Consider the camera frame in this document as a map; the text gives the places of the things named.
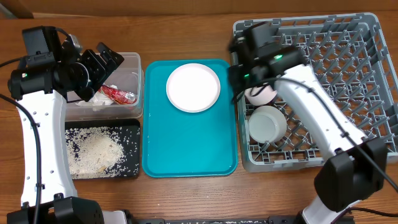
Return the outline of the large pink plate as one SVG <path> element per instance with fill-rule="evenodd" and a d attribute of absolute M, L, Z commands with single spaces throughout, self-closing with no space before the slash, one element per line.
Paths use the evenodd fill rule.
<path fill-rule="evenodd" d="M 208 66 L 188 63 L 176 68 L 166 84 L 167 98 L 177 109 L 199 113 L 211 108 L 221 93 L 217 74 Z"/>

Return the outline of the red snack wrapper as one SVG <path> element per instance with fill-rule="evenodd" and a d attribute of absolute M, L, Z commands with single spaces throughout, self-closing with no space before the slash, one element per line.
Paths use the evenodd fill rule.
<path fill-rule="evenodd" d="M 102 85 L 100 92 L 119 105 L 132 105 L 137 101 L 137 96 L 135 94 L 107 85 Z"/>

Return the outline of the small pink plate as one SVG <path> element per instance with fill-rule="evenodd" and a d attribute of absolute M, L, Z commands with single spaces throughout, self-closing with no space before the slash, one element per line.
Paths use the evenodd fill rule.
<path fill-rule="evenodd" d="M 277 91 L 273 90 L 271 86 L 254 87 L 245 90 L 244 95 L 247 102 L 254 106 L 266 105 L 274 100 L 277 96 Z"/>

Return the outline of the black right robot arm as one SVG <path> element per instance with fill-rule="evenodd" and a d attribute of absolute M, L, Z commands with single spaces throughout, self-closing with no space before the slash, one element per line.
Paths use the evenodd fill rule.
<path fill-rule="evenodd" d="M 368 139 L 346 118 L 298 47 L 279 45 L 269 25 L 260 22 L 236 34 L 229 51 L 238 59 L 228 70 L 232 101 L 247 89 L 271 86 L 300 118 L 325 160 L 314 180 L 317 195 L 297 215 L 297 223 L 336 223 L 391 182 L 386 143 Z"/>

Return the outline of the white bowl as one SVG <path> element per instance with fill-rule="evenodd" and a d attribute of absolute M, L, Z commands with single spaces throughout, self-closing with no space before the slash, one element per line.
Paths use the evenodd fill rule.
<path fill-rule="evenodd" d="M 287 132 L 285 116 L 275 107 L 260 106 L 250 115 L 249 135 L 258 143 L 276 142 Z"/>

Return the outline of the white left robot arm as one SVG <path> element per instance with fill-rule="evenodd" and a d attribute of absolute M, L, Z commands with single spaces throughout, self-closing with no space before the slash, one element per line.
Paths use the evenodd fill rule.
<path fill-rule="evenodd" d="M 76 37 L 54 26 L 22 31 L 27 55 L 17 60 L 7 101 L 21 118 L 25 180 L 21 209 L 8 223 L 132 223 L 127 210 L 104 211 L 80 198 L 72 181 L 65 137 L 67 94 L 94 97 L 123 63 L 123 56 L 99 43 L 84 50 Z"/>

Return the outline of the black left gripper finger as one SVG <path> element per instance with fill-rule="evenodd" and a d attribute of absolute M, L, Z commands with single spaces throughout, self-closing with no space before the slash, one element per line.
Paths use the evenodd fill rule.
<path fill-rule="evenodd" d="M 81 63 L 86 67 L 89 76 L 89 86 L 94 90 L 99 90 L 104 83 L 107 71 L 105 69 L 105 62 L 92 50 L 85 50 L 81 56 Z"/>
<path fill-rule="evenodd" d="M 124 57 L 122 55 L 111 50 L 103 42 L 100 42 L 96 49 L 100 56 L 99 62 L 105 69 L 107 75 L 112 74 L 124 62 Z"/>

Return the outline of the white tissue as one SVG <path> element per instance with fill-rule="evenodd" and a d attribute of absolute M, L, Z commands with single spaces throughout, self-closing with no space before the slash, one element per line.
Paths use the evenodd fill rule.
<path fill-rule="evenodd" d="M 109 106 L 112 105 L 114 101 L 107 95 L 105 95 L 101 89 L 99 89 L 94 97 L 90 99 L 88 102 L 79 101 L 75 103 L 77 106 Z"/>

